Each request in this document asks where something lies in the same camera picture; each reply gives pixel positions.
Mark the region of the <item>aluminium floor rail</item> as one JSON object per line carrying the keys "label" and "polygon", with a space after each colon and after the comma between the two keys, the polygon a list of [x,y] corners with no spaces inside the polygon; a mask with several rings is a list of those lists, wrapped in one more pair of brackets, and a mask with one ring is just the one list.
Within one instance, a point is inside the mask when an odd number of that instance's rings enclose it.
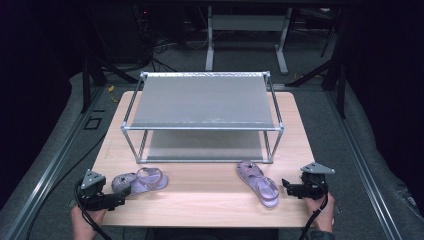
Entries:
{"label": "aluminium floor rail", "polygon": [[[0,240],[71,240],[71,208],[75,183],[90,168],[105,137],[105,90],[93,91],[84,113],[82,96],[74,92],[41,153],[0,211]],[[84,130],[88,118],[102,122]]]}
{"label": "aluminium floor rail", "polygon": [[387,240],[403,240],[401,233],[387,207],[385,200],[379,190],[375,179],[366,163],[366,160],[359,148],[359,145],[349,127],[349,124],[346,119],[344,119],[337,108],[336,96],[332,92],[324,93],[327,101],[330,104],[338,124],[341,126],[341,129],[347,139],[347,142],[350,146],[350,149],[354,157],[354,165],[356,171],[361,179],[361,182],[365,188],[367,196],[371,202],[371,205],[374,209],[374,212],[379,220],[379,223],[383,229],[383,232]]}

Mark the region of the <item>person's left hand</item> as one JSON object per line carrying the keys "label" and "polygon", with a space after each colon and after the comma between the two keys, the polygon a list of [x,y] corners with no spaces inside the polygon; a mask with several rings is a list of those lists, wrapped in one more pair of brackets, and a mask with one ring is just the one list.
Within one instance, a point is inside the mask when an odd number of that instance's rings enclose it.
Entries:
{"label": "person's left hand", "polygon": [[[106,210],[89,211],[88,214],[99,226],[103,223],[103,218],[106,214]],[[73,225],[73,240],[94,240],[97,232],[93,227],[86,222],[83,218],[81,209],[75,206],[71,210],[71,219]]]}

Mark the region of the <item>black metal stand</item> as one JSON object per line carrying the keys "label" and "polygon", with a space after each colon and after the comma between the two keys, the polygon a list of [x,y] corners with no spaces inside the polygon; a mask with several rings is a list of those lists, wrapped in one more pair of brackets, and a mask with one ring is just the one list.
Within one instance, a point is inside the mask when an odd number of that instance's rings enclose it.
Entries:
{"label": "black metal stand", "polygon": [[94,82],[96,86],[105,86],[107,83],[106,76],[103,68],[111,71],[118,77],[129,83],[137,83],[138,80],[134,77],[129,76],[124,71],[118,69],[106,60],[88,55],[85,57],[83,62],[82,71],[82,86],[83,86],[83,106],[81,112],[84,113],[88,110],[91,105],[91,82]]}
{"label": "black metal stand", "polygon": [[288,84],[289,87],[299,87],[318,74],[326,72],[321,87],[324,91],[336,89],[336,109],[342,118],[345,117],[344,104],[346,92],[345,68],[342,60],[347,47],[346,39],[343,37],[344,13],[345,10],[343,8],[338,10],[335,17],[335,26],[330,30],[330,33],[334,33],[336,30],[339,30],[339,36],[335,42],[331,58],[314,70]]}

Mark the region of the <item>purple sandal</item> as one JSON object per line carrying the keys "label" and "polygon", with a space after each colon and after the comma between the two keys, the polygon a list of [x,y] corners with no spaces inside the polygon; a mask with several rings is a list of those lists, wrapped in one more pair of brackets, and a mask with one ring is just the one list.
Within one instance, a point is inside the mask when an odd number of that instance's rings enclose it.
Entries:
{"label": "purple sandal", "polygon": [[259,201],[267,208],[276,207],[279,203],[279,188],[276,183],[266,177],[254,162],[243,160],[237,164],[238,176],[255,192]]}
{"label": "purple sandal", "polygon": [[125,193],[127,196],[161,190],[168,185],[168,176],[159,168],[140,168],[136,173],[125,173],[116,176],[111,183],[114,193]]}

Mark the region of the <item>yellow plug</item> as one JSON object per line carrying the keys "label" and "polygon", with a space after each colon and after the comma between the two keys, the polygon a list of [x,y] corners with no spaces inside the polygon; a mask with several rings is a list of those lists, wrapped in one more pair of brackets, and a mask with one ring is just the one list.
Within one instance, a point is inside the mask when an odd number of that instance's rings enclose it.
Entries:
{"label": "yellow plug", "polygon": [[112,100],[112,102],[119,103],[120,100],[115,98],[114,95],[113,95],[114,89],[115,89],[115,86],[113,86],[113,85],[108,86],[108,88],[107,88],[108,95],[109,95],[110,99]]}

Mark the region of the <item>white metal desk frame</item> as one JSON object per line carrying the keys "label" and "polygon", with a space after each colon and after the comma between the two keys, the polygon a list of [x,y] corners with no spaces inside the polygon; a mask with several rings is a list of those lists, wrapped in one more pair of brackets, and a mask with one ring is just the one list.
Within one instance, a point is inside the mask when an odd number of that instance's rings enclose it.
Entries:
{"label": "white metal desk frame", "polygon": [[292,8],[288,8],[285,15],[224,15],[215,14],[213,7],[208,7],[207,17],[207,55],[205,70],[212,71],[214,64],[214,42],[215,31],[259,31],[279,32],[279,43],[274,46],[280,73],[286,75],[288,66],[284,56],[283,48],[286,41]]}

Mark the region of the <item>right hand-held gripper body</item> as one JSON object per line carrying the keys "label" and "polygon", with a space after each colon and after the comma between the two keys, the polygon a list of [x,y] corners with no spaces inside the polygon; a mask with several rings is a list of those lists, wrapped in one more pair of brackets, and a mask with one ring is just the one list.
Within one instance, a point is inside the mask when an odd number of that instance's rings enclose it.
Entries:
{"label": "right hand-held gripper body", "polygon": [[334,174],[333,168],[313,162],[301,168],[300,176],[303,185],[300,198],[312,198],[318,200],[328,192],[326,176]]}

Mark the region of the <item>grey metal shoe rack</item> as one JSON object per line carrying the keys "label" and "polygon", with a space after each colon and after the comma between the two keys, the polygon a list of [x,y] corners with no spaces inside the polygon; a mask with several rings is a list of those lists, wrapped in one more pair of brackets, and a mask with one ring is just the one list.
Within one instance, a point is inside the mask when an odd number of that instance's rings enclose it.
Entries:
{"label": "grey metal shoe rack", "polygon": [[143,72],[121,131],[139,164],[271,164],[284,124],[267,71]]}

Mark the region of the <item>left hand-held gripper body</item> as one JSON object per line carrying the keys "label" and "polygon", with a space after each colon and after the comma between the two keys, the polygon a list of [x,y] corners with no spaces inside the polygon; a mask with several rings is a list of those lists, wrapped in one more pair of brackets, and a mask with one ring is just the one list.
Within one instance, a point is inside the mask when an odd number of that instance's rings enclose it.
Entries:
{"label": "left hand-held gripper body", "polygon": [[102,192],[105,184],[104,175],[88,169],[76,187],[76,199],[79,204],[88,211],[113,210],[115,206],[111,195]]}

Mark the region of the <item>black floor socket frame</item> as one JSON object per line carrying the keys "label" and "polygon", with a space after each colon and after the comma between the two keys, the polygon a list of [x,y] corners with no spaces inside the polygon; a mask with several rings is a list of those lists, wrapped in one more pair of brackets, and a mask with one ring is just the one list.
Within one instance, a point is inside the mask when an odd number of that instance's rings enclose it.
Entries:
{"label": "black floor socket frame", "polygon": [[83,129],[84,130],[97,130],[102,122],[101,118],[90,116],[86,121]]}

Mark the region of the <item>person's right hand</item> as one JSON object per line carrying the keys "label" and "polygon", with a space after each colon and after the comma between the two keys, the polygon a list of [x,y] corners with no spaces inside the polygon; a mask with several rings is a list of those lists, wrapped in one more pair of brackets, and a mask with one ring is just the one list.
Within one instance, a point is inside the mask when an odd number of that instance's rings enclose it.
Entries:
{"label": "person's right hand", "polygon": [[[319,208],[324,201],[327,201],[327,205],[322,211],[320,211]],[[313,215],[315,212],[319,213],[319,215],[314,219],[315,227],[320,231],[332,233],[335,205],[334,197],[331,194],[328,194],[328,197],[322,197],[318,200],[306,198],[305,203],[310,215]]]}

